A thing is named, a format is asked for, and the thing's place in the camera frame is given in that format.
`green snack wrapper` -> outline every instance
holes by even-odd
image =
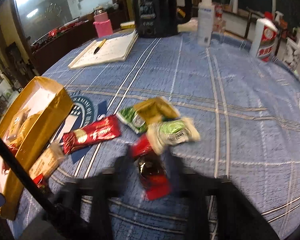
[[[167,100],[156,97],[122,109],[117,117],[138,134],[146,132],[148,125],[162,122],[164,118],[179,118],[180,113]]]
[[[188,141],[199,141],[200,134],[193,120],[183,117],[180,120],[151,124],[147,137],[152,149],[158,155],[163,152],[165,145],[176,145]]]
[[[133,106],[117,112],[116,116],[124,124],[128,125],[135,133],[144,133],[147,131],[146,121],[138,115],[138,112]]]

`open notebook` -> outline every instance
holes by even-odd
[[[68,65],[68,68],[74,69],[107,62],[125,61],[137,38],[138,34],[134,30],[126,36],[106,40],[96,54],[93,52],[101,41],[93,41]]]

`window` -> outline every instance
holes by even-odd
[[[15,4],[26,37],[33,44],[51,30],[93,12],[100,5],[112,5],[112,0],[15,0]]]

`black kettle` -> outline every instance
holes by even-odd
[[[136,30],[140,37],[158,38],[178,34],[178,24],[191,19],[192,0],[177,12],[177,0],[132,0]]]

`pen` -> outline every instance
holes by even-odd
[[[105,44],[106,40],[107,40],[107,39],[104,39],[104,40],[98,45],[98,47],[95,49],[95,51],[93,52],[93,54],[96,54],[96,53],[100,50],[100,48],[102,47],[102,45]]]

